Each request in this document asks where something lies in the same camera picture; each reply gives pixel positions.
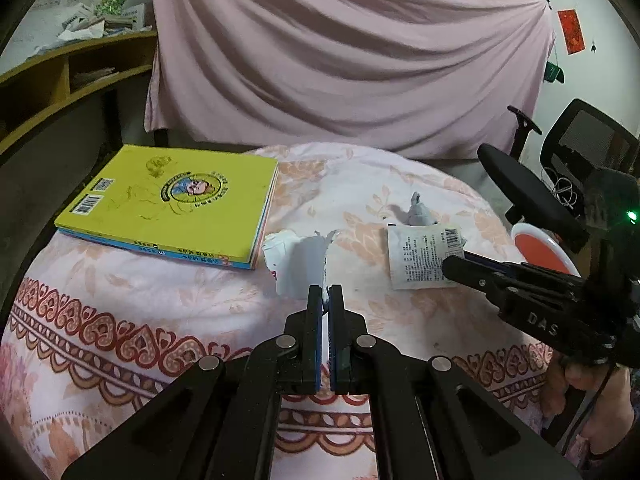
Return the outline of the person's right hand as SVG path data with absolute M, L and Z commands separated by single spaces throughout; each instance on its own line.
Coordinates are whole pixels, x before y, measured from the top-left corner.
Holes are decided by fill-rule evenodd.
M 585 393 L 570 430 L 558 445 L 585 479 L 631 479 L 639 475 L 639 373 L 627 367 L 586 367 L 553 352 L 540 406 L 544 417 L 566 411 L 567 390 Z

